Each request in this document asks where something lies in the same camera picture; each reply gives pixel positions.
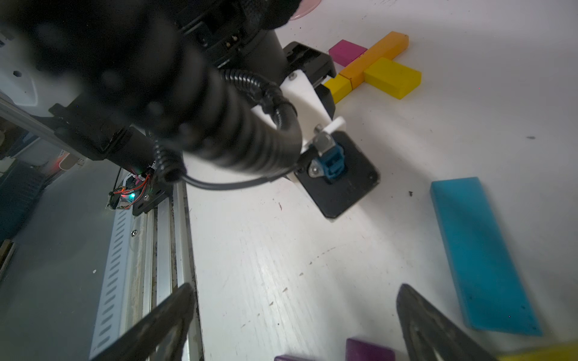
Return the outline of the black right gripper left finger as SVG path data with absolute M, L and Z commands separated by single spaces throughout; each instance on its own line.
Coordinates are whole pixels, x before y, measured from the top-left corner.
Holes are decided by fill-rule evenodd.
M 194 288 L 185 283 L 135 326 L 98 353 L 95 360 L 186 360 L 194 320 Z

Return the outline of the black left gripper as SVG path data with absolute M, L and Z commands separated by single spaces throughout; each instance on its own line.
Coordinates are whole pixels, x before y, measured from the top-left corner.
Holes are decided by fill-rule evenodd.
M 333 79 L 337 75 L 331 56 L 299 42 L 291 42 L 283 51 L 288 64 L 286 75 L 301 70 L 313 86 L 325 111 L 333 119 L 336 111 L 334 97 L 324 85 L 327 77 Z

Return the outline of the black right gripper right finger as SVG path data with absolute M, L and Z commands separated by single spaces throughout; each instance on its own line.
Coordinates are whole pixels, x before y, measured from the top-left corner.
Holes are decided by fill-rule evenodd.
M 396 304 L 409 359 L 496 359 L 409 284 L 400 286 Z

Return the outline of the magenta block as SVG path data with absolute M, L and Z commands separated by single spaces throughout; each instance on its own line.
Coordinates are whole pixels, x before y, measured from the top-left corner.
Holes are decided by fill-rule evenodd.
M 366 51 L 367 48 L 343 39 L 332 46 L 328 53 L 335 63 L 342 67 L 346 67 L 361 55 L 363 55 Z

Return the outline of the teal long block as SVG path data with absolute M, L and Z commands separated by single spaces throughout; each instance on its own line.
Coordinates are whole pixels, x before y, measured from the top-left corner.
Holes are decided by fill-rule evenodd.
M 480 179 L 434 181 L 430 196 L 465 325 L 541 336 Z

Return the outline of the orange-yellow long block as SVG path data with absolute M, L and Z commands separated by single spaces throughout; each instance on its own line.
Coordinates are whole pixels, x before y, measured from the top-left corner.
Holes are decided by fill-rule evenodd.
M 354 90 L 364 83 L 364 72 L 373 63 L 381 58 L 393 60 L 408 47 L 408 35 L 399 32 L 390 32 L 356 60 L 347 65 L 340 71 L 339 75 L 348 79 Z

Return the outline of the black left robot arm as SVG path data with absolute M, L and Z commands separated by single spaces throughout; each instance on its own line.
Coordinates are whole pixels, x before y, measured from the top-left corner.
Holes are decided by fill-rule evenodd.
M 302 130 L 281 83 L 305 73 L 325 112 L 332 59 L 275 30 L 298 1 L 3 1 L 1 23 L 33 62 L 73 75 L 91 96 L 170 148 L 222 168 L 278 174 Z

